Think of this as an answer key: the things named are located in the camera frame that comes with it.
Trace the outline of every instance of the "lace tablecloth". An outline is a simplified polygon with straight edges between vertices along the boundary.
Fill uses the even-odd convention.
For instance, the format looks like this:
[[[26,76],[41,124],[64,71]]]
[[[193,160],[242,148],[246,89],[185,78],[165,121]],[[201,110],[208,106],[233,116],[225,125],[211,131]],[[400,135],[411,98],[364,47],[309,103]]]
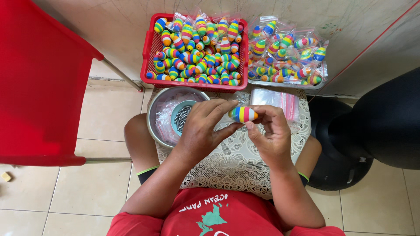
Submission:
[[[270,87],[271,90],[287,92],[299,96],[300,131],[291,135],[291,159],[296,163],[300,152],[311,133],[311,122],[306,94],[302,89]],[[237,99],[240,106],[249,105],[250,89],[234,94],[207,92],[210,98]],[[217,130],[228,126],[224,123]],[[265,135],[264,126],[258,125]],[[159,161],[162,163],[172,149],[156,143]],[[236,191],[249,191],[264,199],[272,199],[270,168],[258,154],[256,146],[248,138],[244,126],[225,139],[213,152],[191,169],[181,184],[181,189],[210,187]]]

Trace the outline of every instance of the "person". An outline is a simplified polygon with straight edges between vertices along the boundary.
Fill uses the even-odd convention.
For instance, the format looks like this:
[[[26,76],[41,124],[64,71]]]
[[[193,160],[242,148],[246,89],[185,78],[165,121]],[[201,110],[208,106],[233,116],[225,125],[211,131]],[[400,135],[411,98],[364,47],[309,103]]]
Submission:
[[[237,105],[237,100],[197,102],[179,142],[161,165],[146,114],[127,123],[126,145],[142,185],[113,218],[108,236],[344,235],[336,227],[325,227],[324,217],[304,188],[321,152],[319,142],[310,137],[294,166],[291,132],[282,109],[274,106],[250,106],[259,116],[245,123],[249,138],[270,168],[273,204],[249,192],[179,190],[191,168],[244,125],[232,123],[213,130],[223,114]],[[265,136],[258,123],[264,125]]]

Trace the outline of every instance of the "red t-shirt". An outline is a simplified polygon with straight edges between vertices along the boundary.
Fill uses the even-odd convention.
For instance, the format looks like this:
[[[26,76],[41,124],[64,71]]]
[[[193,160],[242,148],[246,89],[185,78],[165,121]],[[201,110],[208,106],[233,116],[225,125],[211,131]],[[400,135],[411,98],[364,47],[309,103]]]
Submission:
[[[107,236],[247,236],[279,235],[280,218],[274,206],[252,193],[194,188],[181,190],[168,216],[120,213]],[[290,236],[344,236],[336,227],[295,227]]]

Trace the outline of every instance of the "red plastic chair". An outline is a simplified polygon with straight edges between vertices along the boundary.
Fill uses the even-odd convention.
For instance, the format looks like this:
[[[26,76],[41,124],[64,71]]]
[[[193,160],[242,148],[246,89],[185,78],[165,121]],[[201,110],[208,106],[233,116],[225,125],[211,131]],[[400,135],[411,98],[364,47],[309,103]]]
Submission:
[[[142,91],[92,45],[30,0],[0,1],[0,163],[72,166],[130,161],[74,155],[93,58]]]

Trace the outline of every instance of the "green stripe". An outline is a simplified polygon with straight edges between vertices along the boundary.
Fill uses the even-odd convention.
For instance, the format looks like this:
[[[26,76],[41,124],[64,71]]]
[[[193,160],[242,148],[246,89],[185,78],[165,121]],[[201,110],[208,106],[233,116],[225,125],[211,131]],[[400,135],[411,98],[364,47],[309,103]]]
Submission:
[[[306,179],[306,180],[308,180],[308,183],[309,183],[309,178],[308,178],[308,177],[306,177],[306,175],[304,175],[304,174],[300,173],[299,171],[298,171],[298,173],[299,173],[300,175],[302,175],[303,177],[305,177],[305,179]]]
[[[137,175],[141,175],[141,174],[143,174],[143,173],[145,173],[145,172],[148,172],[148,171],[150,171],[150,170],[156,169],[156,168],[158,168],[159,166],[160,166],[160,165],[153,166],[153,167],[150,167],[149,169],[146,169],[146,170],[144,170],[144,171],[140,171],[140,172],[138,172],[138,173],[137,173]]]

